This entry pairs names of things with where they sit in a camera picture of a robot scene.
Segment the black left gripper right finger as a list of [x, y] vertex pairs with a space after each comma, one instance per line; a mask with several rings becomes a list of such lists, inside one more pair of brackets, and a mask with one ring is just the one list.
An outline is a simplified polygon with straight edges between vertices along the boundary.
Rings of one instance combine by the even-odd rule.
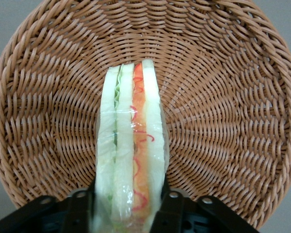
[[257, 233], [258, 231], [214, 196], [191, 200], [168, 181], [162, 188], [162, 204], [151, 233]]

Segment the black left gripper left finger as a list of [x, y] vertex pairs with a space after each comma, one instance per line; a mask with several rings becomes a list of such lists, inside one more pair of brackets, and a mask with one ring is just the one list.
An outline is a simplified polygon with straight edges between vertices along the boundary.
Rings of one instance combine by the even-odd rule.
[[0, 233], [91, 233], [94, 187], [74, 190], [66, 199], [40, 196], [0, 220]]

